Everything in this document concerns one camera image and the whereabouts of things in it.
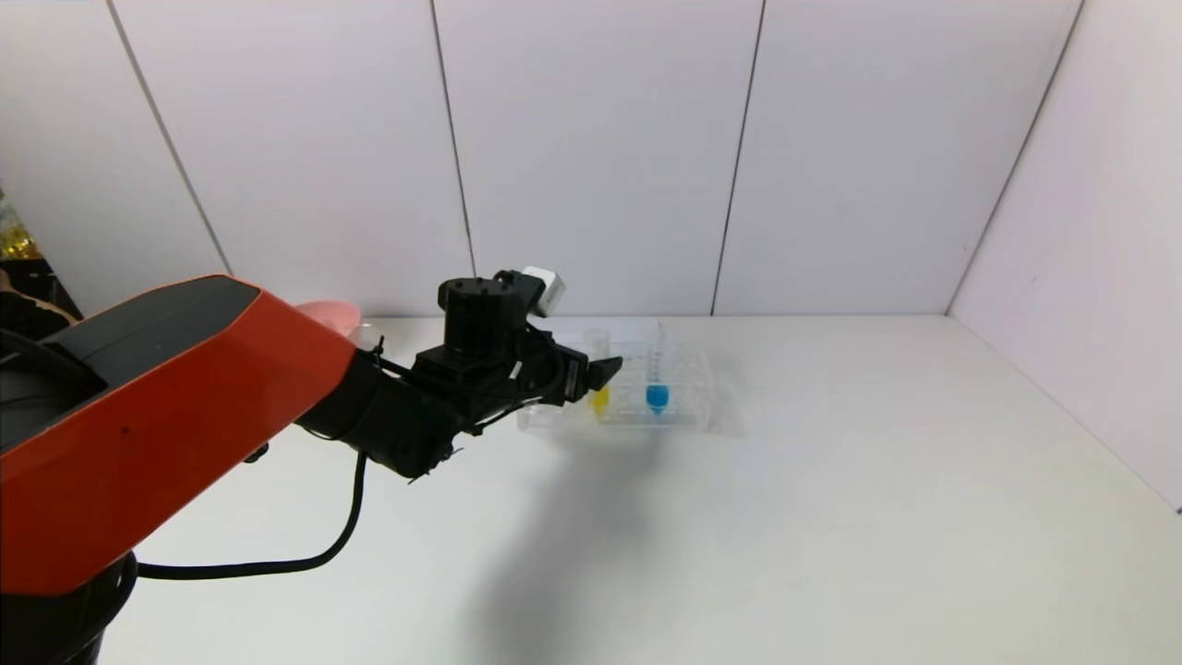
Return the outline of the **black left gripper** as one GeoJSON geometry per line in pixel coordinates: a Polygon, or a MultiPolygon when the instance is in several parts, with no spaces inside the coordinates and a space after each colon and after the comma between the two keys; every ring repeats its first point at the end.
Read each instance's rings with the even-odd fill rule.
{"type": "Polygon", "coordinates": [[[543,405],[577,403],[585,395],[586,387],[587,391],[602,392],[623,367],[623,357],[587,361],[586,354],[558,345],[553,333],[545,330],[527,330],[518,350],[521,367],[515,378],[515,387],[520,389],[526,399],[535,399],[543,405]]]}

